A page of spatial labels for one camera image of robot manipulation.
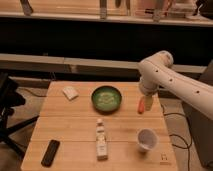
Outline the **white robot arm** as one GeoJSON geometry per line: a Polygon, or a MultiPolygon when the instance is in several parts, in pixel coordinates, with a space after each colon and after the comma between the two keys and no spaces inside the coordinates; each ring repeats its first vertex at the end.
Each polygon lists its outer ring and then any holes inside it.
{"type": "Polygon", "coordinates": [[[159,51],[141,60],[138,63],[140,91],[149,96],[162,86],[213,120],[213,86],[173,71],[173,62],[168,51],[159,51]]]}

